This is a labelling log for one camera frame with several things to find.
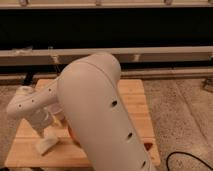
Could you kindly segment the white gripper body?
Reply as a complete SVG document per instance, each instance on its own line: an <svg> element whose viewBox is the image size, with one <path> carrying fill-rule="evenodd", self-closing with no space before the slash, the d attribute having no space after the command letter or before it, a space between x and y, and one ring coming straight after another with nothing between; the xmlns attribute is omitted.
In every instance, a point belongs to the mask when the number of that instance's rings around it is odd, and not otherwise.
<svg viewBox="0 0 213 171"><path fill-rule="evenodd" d="M39 137L44 137L44 130L48 126L59 126L60 120L57 116L60 114L59 110L45 107L36 110L33 114L26 117L31 127L35 130Z"/></svg>

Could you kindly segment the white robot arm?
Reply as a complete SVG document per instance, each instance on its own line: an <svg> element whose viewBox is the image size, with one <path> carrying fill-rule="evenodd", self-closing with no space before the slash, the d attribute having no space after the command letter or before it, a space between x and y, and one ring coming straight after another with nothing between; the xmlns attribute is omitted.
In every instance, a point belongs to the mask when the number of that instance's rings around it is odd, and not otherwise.
<svg viewBox="0 0 213 171"><path fill-rule="evenodd" d="M75 60L43 89L19 88L12 118L42 127L44 107L59 103L95 171L156 171L118 91L121 67L102 52Z"/></svg>

